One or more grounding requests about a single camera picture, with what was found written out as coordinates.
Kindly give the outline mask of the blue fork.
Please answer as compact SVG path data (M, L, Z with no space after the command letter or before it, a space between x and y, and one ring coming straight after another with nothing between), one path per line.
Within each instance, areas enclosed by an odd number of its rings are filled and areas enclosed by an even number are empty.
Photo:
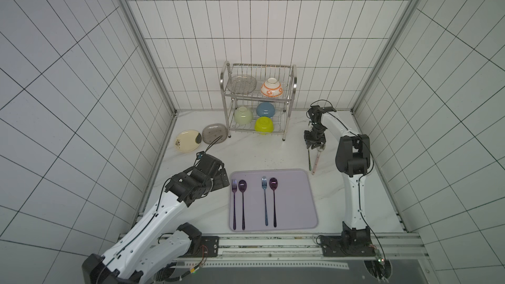
M267 190L266 176L263 176L261 178L261 185L262 185L262 190L264 193L264 223L265 223L265 226L268 226L268 205L267 205L267 199L266 199L266 190Z

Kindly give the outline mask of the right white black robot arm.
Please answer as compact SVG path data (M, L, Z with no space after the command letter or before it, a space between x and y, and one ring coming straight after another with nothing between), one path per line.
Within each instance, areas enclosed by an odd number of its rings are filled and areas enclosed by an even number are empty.
M310 119L304 131L306 148L320 154L326 148L326 134L338 140L335 166L343 176L345 188L345 218L338 237L344 251L371 244L370 229L364 214L364 184L373 169L370 138L347 126L332 106L310 105L306 112Z

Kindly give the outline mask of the rainbow handled fork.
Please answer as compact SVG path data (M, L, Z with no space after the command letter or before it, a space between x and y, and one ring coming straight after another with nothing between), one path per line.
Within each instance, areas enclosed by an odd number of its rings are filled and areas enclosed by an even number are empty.
M311 156L310 156L310 154L311 154L310 148L307 149L307 154L308 154L308 162L309 162L309 172L311 172L312 171L312 162L311 162Z

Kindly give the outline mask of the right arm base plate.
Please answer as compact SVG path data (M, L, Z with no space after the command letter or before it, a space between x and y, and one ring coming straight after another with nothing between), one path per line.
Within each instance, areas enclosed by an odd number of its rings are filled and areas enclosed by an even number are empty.
M370 238L319 235L317 242L324 257L372 257L376 254Z

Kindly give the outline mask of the lilac rectangular placemat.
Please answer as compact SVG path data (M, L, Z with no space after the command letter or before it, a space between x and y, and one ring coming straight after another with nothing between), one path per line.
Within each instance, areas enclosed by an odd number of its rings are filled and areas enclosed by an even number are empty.
M266 199L268 205L268 226L264 223L264 193L261 178L267 178ZM277 227L274 227L274 201L269 186L270 178L276 178L276 212ZM309 176L302 169L285 170L251 170L231 174L230 181L235 179L247 182L245 192L246 229L241 228L242 194L236 192L237 229L233 230L233 193L230 192L229 227L233 232L252 233L256 231L293 231L312 229L318 225L318 215L312 196Z

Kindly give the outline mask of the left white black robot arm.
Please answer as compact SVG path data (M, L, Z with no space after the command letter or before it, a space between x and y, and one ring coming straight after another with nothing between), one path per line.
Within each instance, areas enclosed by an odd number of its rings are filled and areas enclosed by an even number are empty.
M180 225L163 243L153 246L164 228L196 200L229 186L224 163L199 152L195 164L168 178L158 201L117 244L82 264L85 283L146 283L158 271L186 254L201 249L202 233Z

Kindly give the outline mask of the dark purple spoon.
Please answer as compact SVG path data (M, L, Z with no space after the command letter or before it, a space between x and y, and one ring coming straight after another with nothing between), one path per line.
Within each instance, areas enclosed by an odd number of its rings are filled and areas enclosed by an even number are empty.
M270 178L269 186L270 186L270 189L272 190L273 201L274 201L274 227L277 227L276 189L278 187L278 181L275 177Z

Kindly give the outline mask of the purple fork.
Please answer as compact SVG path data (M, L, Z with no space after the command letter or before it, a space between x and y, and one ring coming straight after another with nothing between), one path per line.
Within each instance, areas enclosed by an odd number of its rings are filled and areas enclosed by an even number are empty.
M237 229L237 220L236 220L236 192L238 190L238 184L235 179L232 180L231 190L233 193L233 230Z

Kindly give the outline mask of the pink handled silver spoon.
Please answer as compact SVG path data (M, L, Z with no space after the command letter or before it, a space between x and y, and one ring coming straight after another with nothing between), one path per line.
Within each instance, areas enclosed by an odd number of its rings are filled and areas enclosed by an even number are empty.
M319 161L320 161L320 157L321 157L321 154L324 152L326 146L320 146L317 148L317 155L316 155L316 159L314 161L314 164L312 166L312 170L311 170L311 174L314 176L317 169L318 169L318 165L319 165Z

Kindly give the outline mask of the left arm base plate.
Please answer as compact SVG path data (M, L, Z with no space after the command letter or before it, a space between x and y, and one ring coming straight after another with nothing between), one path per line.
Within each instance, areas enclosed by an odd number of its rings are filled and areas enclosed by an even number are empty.
M218 256L220 238L218 236L202 236L198 242L192 243L180 258L215 258Z

